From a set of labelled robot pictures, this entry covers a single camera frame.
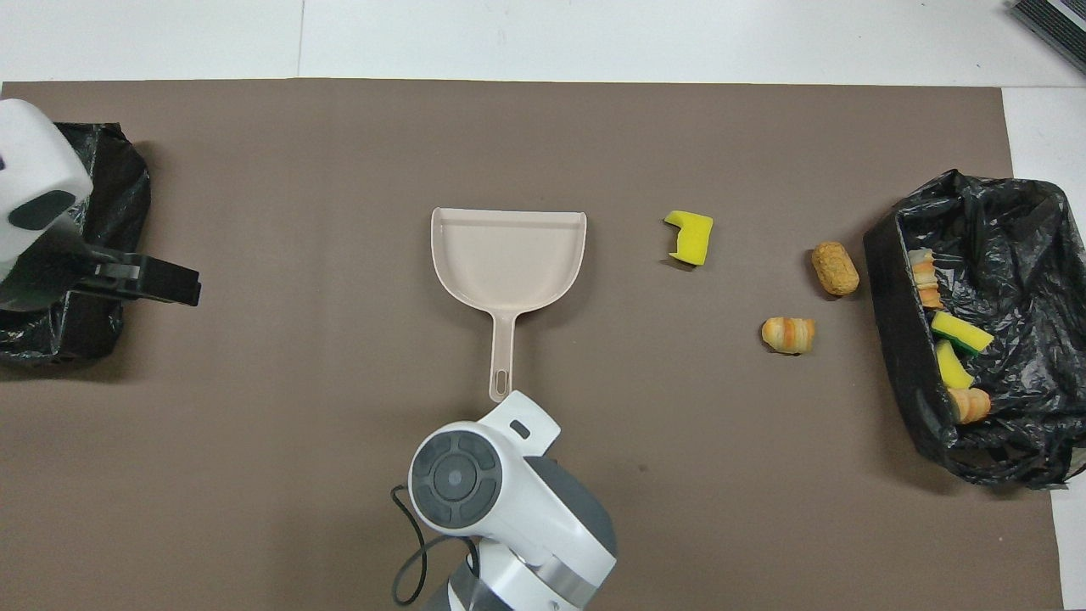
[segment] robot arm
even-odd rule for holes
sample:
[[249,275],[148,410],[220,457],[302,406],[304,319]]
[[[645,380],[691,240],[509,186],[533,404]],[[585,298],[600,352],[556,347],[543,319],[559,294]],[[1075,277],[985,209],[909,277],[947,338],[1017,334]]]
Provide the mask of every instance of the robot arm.
[[542,456],[559,432],[513,393],[479,422],[443,427],[419,446],[408,481],[416,512],[442,534],[482,537],[479,578],[462,567],[431,607],[573,611],[603,584],[615,532],[595,497]]
[[83,241],[65,212],[91,190],[83,162],[41,111],[0,100],[0,309],[45,309],[68,290],[195,305],[198,271]]

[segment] cable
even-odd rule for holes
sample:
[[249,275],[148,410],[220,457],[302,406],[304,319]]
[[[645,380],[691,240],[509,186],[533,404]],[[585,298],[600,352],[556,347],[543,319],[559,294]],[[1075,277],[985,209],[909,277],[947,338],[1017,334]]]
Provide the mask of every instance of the cable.
[[[407,607],[418,599],[418,595],[421,594],[422,587],[426,586],[426,572],[427,572],[426,552],[431,550],[433,547],[447,542],[449,539],[459,539],[464,542],[464,545],[466,545],[468,548],[468,553],[471,556],[471,565],[469,567],[469,569],[471,570],[471,574],[475,575],[477,580],[479,578],[479,548],[476,547],[475,542],[472,542],[468,537],[454,537],[452,535],[441,535],[439,537],[434,537],[429,542],[427,542],[422,537],[422,530],[418,527],[418,521],[415,520],[415,517],[412,515],[411,511],[407,510],[407,507],[403,504],[403,501],[400,500],[400,497],[396,496],[396,493],[406,489],[407,486],[401,484],[392,488],[392,491],[389,492],[389,496],[392,497],[392,502],[396,504],[396,507],[400,508],[400,511],[402,511],[403,514],[407,517],[407,521],[411,522],[411,526],[415,531],[415,537],[418,539],[419,547],[418,550],[416,550],[415,553],[411,555],[411,558],[408,558],[404,562],[403,567],[400,568],[400,571],[396,571],[396,576],[394,580],[392,580],[392,601],[396,603],[396,607]],[[407,573],[407,570],[411,569],[411,565],[414,564],[419,559],[422,560],[422,567],[419,570],[418,574],[418,585],[415,586],[415,591],[412,593],[409,597],[407,597],[406,599],[401,599],[399,595],[400,582],[403,581],[404,574]]]

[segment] white dustpan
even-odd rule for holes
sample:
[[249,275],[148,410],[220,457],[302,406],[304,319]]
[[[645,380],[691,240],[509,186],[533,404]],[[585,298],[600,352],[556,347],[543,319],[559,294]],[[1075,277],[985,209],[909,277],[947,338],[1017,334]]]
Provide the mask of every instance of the white dustpan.
[[583,212],[506,212],[437,207],[430,250],[438,279],[453,296],[494,319],[490,398],[513,391],[517,317],[569,290],[581,269]]

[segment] black plastic bag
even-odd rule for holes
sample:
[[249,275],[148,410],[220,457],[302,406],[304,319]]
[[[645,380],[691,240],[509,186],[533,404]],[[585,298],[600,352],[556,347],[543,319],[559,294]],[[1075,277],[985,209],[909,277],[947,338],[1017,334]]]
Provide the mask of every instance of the black plastic bag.
[[[1086,251],[1063,191],[951,169],[894,205],[863,244],[886,370],[918,451],[973,484],[1051,488],[1082,471]],[[962,361],[992,397],[982,422],[956,425],[909,271],[917,247],[935,253],[946,309],[995,336]]]
[[[121,126],[58,123],[90,174],[94,190],[68,209],[84,241],[132,252],[151,205],[147,164]],[[124,328],[124,302],[74,292],[47,310],[0,311],[0,361],[41,366],[98,359]]]

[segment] white tile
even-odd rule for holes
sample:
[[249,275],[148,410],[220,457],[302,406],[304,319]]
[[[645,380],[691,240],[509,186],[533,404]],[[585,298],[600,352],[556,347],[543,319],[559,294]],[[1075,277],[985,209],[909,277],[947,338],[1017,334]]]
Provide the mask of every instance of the white tile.
[[300,74],[1082,86],[1002,0],[308,0]]
[[[1059,184],[1086,227],[1086,89],[1005,89],[1014,176]],[[1086,609],[1086,475],[1052,493],[1063,606]]]
[[298,75],[302,0],[0,0],[0,80]]

